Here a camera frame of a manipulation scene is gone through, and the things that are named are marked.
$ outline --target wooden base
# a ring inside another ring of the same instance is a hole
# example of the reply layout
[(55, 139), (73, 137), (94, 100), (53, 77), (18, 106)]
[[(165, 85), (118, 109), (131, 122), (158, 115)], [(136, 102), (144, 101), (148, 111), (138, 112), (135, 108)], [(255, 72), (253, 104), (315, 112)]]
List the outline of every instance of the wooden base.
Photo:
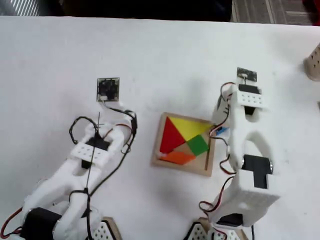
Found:
[(179, 165), (179, 164), (175, 164), (172, 162), (163, 161), (158, 158), (158, 153), (159, 153), (159, 149), (161, 146), (162, 136), (164, 133), (165, 122), (166, 122), (167, 117), (181, 118), (181, 119), (202, 122), (202, 123), (210, 123), (207, 120), (202, 120), (202, 119), (198, 119), (198, 118), (187, 117), (187, 116), (164, 112), (161, 116), (161, 119), (160, 119), (158, 133), (157, 133), (157, 137), (155, 140), (154, 151), (153, 151), (153, 156), (152, 156), (152, 164), (157, 165), (157, 166), (161, 166), (161, 167), (182, 170), (182, 171), (210, 177), (212, 175), (212, 168), (213, 168), (213, 160), (214, 160), (214, 153), (215, 153), (215, 140), (212, 138), (209, 138), (209, 131), (202, 134), (204, 140), (208, 143), (209, 150), (200, 154), (194, 160), (192, 160), (184, 165)]

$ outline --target white tabletop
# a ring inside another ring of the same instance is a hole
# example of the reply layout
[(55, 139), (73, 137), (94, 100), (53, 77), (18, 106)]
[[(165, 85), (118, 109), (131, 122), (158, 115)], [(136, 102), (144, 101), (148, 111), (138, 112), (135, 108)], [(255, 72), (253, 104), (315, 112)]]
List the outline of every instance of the white tabletop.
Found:
[(160, 115), (209, 120), (220, 85), (242, 67), (257, 71), (263, 93), (273, 95), (283, 150), (275, 163), (283, 166), (283, 197), (255, 224), (256, 239), (315, 239), (320, 83), (306, 77), (302, 61), (319, 40), (312, 26), (0, 17), (0, 222), (63, 163), (73, 120), (102, 111), (97, 78), (120, 77), (120, 99), (137, 112), (138, 134), (92, 204), (115, 219), (125, 240), (182, 239), (203, 216), (198, 202), (212, 201), (227, 178), (218, 165), (225, 149), (217, 143), (212, 177), (151, 166)]

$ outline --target robotic arm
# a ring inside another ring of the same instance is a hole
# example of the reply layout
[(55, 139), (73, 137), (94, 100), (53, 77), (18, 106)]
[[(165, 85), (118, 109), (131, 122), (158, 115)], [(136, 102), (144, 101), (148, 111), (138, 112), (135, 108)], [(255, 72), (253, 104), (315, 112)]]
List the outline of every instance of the robotic arm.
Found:
[(107, 163), (125, 145), (128, 153), (136, 134), (135, 114), (119, 109), (116, 112), (126, 116), (114, 122), (91, 122), (79, 142), (73, 139), (70, 128), (75, 147), (53, 176), (25, 198), (20, 236), (12, 235), (12, 239), (84, 240), (93, 234), (102, 214), (89, 205), (90, 196), (106, 176)]
[(234, 230), (252, 226), (281, 196), (279, 170), (274, 174), (279, 159), (272, 146), (273, 126), (266, 99), (255, 81), (247, 84), (248, 75), (240, 76), (245, 84), (230, 83), (228, 90), (221, 91), (212, 119), (214, 123), (229, 123), (226, 154), (235, 174), (227, 179), (212, 203), (200, 202), (200, 206), (209, 206), (200, 208), (214, 227)]

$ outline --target orange triangle piece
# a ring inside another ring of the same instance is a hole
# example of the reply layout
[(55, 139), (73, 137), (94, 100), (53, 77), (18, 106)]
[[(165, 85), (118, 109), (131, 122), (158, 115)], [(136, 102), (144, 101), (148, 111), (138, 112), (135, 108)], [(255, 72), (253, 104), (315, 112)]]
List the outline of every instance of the orange triangle piece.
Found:
[(196, 159), (196, 156), (191, 154), (185, 154), (181, 151), (172, 151), (165, 156), (161, 156), (160, 159), (174, 164), (184, 165)]

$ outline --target gray carpet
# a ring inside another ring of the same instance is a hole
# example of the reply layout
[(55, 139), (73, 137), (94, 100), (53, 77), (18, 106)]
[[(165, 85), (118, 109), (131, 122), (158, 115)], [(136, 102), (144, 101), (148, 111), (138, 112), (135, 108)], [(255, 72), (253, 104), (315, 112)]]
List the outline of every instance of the gray carpet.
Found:
[(306, 10), (302, 0), (233, 0), (231, 22), (312, 25), (315, 10)]

